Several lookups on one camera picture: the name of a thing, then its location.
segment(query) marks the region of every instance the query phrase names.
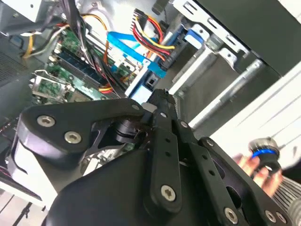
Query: green circuit board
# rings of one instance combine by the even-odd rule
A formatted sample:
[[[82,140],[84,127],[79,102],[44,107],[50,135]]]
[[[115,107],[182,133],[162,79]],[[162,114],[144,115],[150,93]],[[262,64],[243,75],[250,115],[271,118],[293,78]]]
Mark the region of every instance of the green circuit board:
[[[55,75],[55,77],[72,84],[72,86],[75,89],[85,94],[91,100],[107,99],[107,97],[101,94],[98,90],[93,88],[88,88],[82,80],[73,76],[71,73],[63,69],[60,65],[48,65],[46,70],[52,75]]]
[[[71,53],[73,53],[76,57],[82,58],[83,54],[80,49],[80,43],[76,35],[71,30],[65,30],[64,33],[62,33],[62,36],[58,42],[58,45],[61,45],[61,48],[65,48],[69,50]],[[103,53],[101,51],[98,51],[95,49],[96,53],[99,55],[100,58],[103,57]],[[52,55],[53,62],[49,62],[45,66],[45,70],[51,74],[52,76],[56,77],[58,82],[65,81],[73,87],[71,91],[68,92],[62,92],[62,85],[59,83],[42,80],[40,82],[39,86],[39,93],[45,94],[47,97],[52,97],[49,99],[49,102],[54,103],[55,99],[57,99],[59,96],[62,96],[63,93],[63,102],[72,102],[75,98],[79,98],[82,100],[104,100],[108,98],[112,98],[111,95],[108,94],[102,94],[98,90],[92,88],[88,84],[86,84],[82,79],[74,76],[69,71],[64,69],[62,66],[60,66],[60,63],[58,60],[56,60],[57,56],[54,53]],[[109,59],[109,64],[111,66],[114,65],[114,61]],[[121,64],[118,68],[115,69],[115,73],[119,75],[119,77],[126,77],[131,75],[131,71],[129,67],[126,67],[125,65]],[[46,77],[51,80],[55,80],[55,78],[51,78],[47,76],[46,74],[42,75],[43,77]],[[125,81],[126,85],[129,85],[130,81],[135,77],[135,75],[130,76],[127,81]]]

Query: motherboard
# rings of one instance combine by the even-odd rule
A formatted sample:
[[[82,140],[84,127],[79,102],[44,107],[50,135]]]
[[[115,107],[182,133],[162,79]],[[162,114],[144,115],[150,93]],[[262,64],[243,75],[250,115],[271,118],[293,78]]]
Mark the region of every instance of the motherboard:
[[[104,55],[101,49],[95,52],[100,58]],[[108,63],[127,88],[135,78],[135,68],[128,66],[128,63],[117,67],[111,57]],[[107,80],[100,77],[85,60],[79,40],[71,30],[61,34],[45,67],[36,70],[33,75],[30,84],[32,93],[42,104],[117,98],[110,90],[100,89],[107,85]]]

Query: expansion slot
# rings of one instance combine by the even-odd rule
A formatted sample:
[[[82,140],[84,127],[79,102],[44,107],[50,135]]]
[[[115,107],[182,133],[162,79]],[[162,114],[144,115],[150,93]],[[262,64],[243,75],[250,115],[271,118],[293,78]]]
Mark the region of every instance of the expansion slot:
[[[62,52],[57,55],[59,57],[59,65],[70,72],[75,77],[81,79],[85,84],[98,90],[100,86],[106,85],[105,78],[98,76],[96,71],[85,61],[74,55],[69,50],[63,48]]]

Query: ventilation grille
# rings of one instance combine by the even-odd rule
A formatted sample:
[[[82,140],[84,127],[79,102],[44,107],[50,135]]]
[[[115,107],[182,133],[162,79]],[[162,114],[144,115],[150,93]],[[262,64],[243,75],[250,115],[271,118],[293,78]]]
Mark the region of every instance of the ventilation grille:
[[[26,67],[0,52],[0,83],[16,76],[23,70],[26,70]]]

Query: blue drive bracket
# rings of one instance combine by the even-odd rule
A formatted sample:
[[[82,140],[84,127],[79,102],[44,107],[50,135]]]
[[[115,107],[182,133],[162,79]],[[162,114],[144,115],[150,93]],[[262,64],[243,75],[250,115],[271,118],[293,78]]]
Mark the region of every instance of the blue drive bracket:
[[[137,60],[138,62],[147,65],[148,69],[154,72],[158,77],[164,78],[166,72],[163,71],[158,64],[149,59],[145,58],[141,54],[137,53],[135,50],[124,44],[121,40],[130,40],[136,41],[133,35],[130,34],[122,34],[118,32],[108,32],[108,41],[114,45],[115,47],[119,48],[123,51],[126,55],[132,57],[133,59]]]
[[[184,39],[197,49],[200,49],[204,43],[204,40],[191,29],[188,30]]]

